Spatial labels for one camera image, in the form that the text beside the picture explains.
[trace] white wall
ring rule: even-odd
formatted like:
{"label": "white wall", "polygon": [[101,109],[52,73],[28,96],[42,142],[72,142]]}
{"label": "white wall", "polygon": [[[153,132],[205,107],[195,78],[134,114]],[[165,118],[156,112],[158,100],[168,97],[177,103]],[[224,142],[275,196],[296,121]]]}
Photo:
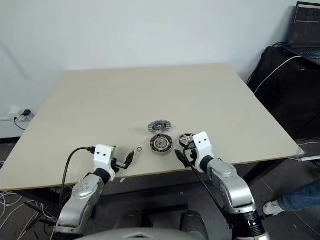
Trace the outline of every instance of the white wall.
{"label": "white wall", "polygon": [[[295,0],[0,0],[0,119],[65,70],[227,63],[246,80]],[[20,136],[0,122],[0,138]]]}

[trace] table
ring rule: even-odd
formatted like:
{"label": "table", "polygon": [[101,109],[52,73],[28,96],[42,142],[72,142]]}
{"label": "table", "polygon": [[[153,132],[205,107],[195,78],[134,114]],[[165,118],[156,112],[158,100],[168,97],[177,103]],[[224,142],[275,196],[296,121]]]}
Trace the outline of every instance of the table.
{"label": "table", "polygon": [[[157,155],[150,149],[148,124],[162,119],[172,123],[167,134],[174,148],[181,149],[179,135],[206,131],[214,153],[231,164],[273,160],[267,167],[272,169],[281,162],[277,159],[300,150],[225,64],[70,71],[8,157],[0,171],[0,190],[56,200],[57,193],[47,188],[61,184],[69,154],[96,144],[116,146],[119,160],[142,148],[118,178],[183,171],[174,151]],[[66,183],[92,172],[92,159],[87,151],[77,152]]]}

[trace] sneaker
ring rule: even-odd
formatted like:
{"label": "sneaker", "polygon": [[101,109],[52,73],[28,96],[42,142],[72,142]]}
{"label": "sneaker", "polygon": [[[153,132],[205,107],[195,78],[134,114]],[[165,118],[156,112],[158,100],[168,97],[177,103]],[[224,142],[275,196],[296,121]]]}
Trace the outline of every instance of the sneaker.
{"label": "sneaker", "polygon": [[263,205],[262,210],[267,216],[277,216],[285,211],[279,206],[278,201],[268,201]]}

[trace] small metal part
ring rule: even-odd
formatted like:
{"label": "small metal part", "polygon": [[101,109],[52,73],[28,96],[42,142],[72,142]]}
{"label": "small metal part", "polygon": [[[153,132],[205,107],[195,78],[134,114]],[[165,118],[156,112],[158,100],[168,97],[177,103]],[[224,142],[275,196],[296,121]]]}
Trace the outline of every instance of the small metal part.
{"label": "small metal part", "polygon": [[172,138],[165,134],[158,134],[150,140],[150,147],[155,153],[168,153],[172,149],[172,145]]}
{"label": "small metal part", "polygon": [[179,144],[185,148],[188,146],[192,141],[192,136],[194,136],[193,133],[185,133],[179,136]]}
{"label": "small metal part", "polygon": [[171,123],[167,120],[157,120],[148,125],[148,131],[152,134],[160,134],[169,131]]}

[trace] laptop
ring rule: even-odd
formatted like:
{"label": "laptop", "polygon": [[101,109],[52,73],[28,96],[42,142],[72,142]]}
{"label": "laptop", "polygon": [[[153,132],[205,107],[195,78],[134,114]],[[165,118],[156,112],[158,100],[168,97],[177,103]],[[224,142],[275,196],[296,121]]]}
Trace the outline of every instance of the laptop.
{"label": "laptop", "polygon": [[287,51],[320,65],[320,4],[298,1]]}

